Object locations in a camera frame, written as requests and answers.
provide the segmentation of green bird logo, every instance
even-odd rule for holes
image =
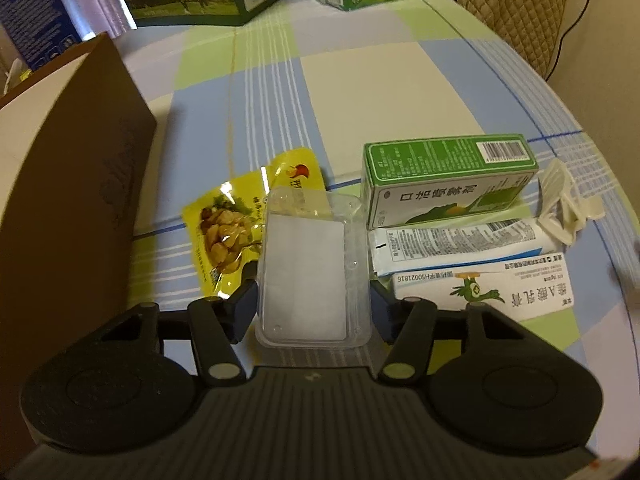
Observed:
[[[479,272],[460,272],[456,274],[456,278],[463,278],[464,285],[453,287],[453,292],[450,296],[461,296],[465,298],[469,303],[475,303],[484,300],[498,300],[504,303],[504,300],[500,297],[500,292],[494,288],[486,294],[482,294],[480,291],[480,285],[476,282],[476,278],[480,276]]]

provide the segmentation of white tube packaging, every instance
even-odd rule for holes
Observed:
[[[375,229],[369,232],[369,247],[377,276],[487,264],[562,250],[535,218],[452,229]]]

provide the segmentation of clear plastic tray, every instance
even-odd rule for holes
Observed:
[[[355,196],[271,190],[258,263],[260,343],[344,349],[369,340],[364,213]]]

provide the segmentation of red logo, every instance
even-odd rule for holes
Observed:
[[[290,166],[290,170],[287,171],[287,176],[289,178],[297,178],[299,176],[304,176],[309,178],[309,168],[304,164],[299,164],[297,166]]]

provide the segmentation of yellow snack package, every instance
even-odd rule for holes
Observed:
[[[268,166],[232,178],[182,210],[204,296],[228,298],[241,283],[242,267],[260,257],[265,199],[276,186],[324,189],[314,152],[281,153]]]

